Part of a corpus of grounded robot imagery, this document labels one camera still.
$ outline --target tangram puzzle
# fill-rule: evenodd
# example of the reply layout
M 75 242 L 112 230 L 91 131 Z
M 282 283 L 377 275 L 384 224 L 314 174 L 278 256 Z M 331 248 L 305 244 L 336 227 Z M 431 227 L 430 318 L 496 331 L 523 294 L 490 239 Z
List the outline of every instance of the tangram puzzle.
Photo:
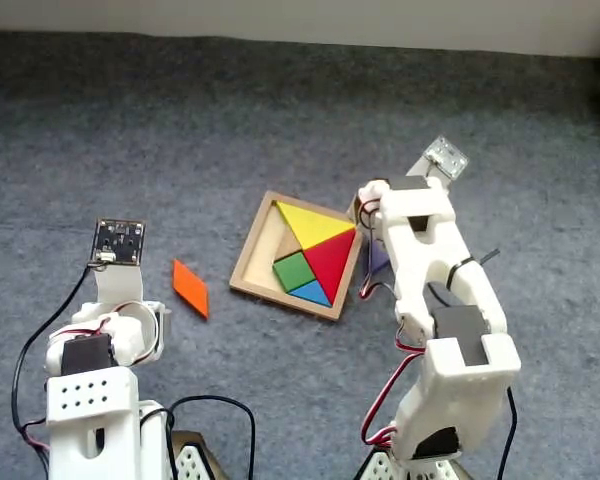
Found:
M 360 243 L 345 214 L 267 192 L 230 285 L 337 320 Z

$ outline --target green square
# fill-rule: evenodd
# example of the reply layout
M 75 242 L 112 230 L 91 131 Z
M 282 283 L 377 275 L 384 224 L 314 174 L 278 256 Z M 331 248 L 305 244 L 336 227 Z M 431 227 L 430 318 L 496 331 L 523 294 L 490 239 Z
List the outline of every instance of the green square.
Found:
M 273 264 L 273 271 L 287 293 L 316 279 L 302 252 L 278 260 Z

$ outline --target gray carpet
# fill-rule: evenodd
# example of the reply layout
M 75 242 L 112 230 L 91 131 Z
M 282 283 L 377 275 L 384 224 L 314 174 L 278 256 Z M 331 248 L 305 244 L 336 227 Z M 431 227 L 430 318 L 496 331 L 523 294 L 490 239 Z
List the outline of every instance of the gray carpet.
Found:
M 234 396 L 256 412 L 257 478 L 352 478 L 362 416 L 401 358 L 390 298 L 350 295 L 332 324 L 231 293 L 229 275 L 266 189 L 344 209 L 441 132 L 472 159 L 452 192 L 468 245 L 502 250 L 487 270 L 523 362 L 506 478 L 600 479 L 600 64 L 33 34 L 0 34 L 0 478 L 42 476 L 11 426 L 12 369 L 77 280 L 98 216 L 148 221 L 145 293 L 174 310 L 164 357 L 136 371 L 142 398 Z M 207 323 L 172 292 L 174 257 L 206 280 Z M 93 295 L 91 280 L 78 300 Z M 25 369 L 25 418 L 44 412 L 43 353 Z M 462 457 L 477 479 L 495 477 L 503 412 Z M 189 406 L 178 426 L 244 478 L 241 413 Z

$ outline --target blue triangle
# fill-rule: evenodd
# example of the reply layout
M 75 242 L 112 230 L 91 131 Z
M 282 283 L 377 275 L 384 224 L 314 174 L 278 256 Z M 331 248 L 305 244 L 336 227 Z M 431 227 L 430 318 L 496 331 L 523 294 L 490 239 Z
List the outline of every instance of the blue triangle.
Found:
M 319 303 L 325 307 L 331 306 L 327 296 L 324 293 L 324 290 L 322 290 L 322 287 L 317 280 L 309 282 L 302 287 L 296 288 L 295 290 L 291 290 L 289 295 L 293 295 L 294 297 L 298 298 L 304 298 L 305 300 L 309 300 L 313 303 Z

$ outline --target circuit board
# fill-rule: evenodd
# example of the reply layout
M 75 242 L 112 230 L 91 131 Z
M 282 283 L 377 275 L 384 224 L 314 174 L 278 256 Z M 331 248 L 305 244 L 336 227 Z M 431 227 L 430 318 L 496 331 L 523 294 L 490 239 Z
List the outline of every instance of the circuit board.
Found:
M 140 265 L 145 223 L 101 218 L 96 223 L 91 261 L 112 265 Z

